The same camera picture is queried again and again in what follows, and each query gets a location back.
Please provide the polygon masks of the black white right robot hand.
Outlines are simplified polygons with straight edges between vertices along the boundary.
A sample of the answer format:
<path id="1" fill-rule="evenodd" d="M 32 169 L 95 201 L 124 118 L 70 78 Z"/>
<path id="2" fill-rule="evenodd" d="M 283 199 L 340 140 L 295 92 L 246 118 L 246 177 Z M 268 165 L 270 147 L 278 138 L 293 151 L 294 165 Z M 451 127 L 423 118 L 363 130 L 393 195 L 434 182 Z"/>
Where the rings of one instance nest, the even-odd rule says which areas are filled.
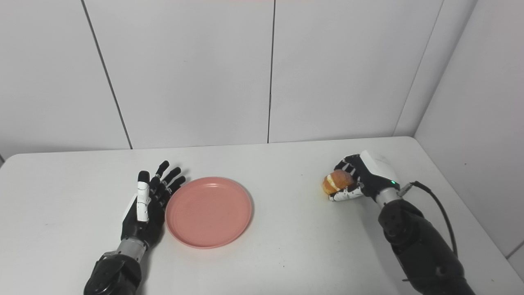
<path id="1" fill-rule="evenodd" d="M 399 179 L 387 159 L 368 150 L 344 157 L 323 181 L 332 202 L 369 197 L 385 206 L 401 197 Z"/>

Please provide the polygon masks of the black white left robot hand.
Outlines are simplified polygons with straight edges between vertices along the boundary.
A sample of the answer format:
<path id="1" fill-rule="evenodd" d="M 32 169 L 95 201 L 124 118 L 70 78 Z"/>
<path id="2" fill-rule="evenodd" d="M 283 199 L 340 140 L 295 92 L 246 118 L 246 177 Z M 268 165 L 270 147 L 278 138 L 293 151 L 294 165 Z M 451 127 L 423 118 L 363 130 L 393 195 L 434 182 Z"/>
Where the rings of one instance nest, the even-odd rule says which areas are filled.
<path id="1" fill-rule="evenodd" d="M 157 245 L 165 223 L 165 210 L 173 194 L 185 183 L 180 167 L 163 161 L 150 176 L 141 170 L 137 176 L 136 196 L 123 220 L 120 239 L 136 239 L 147 250 Z"/>

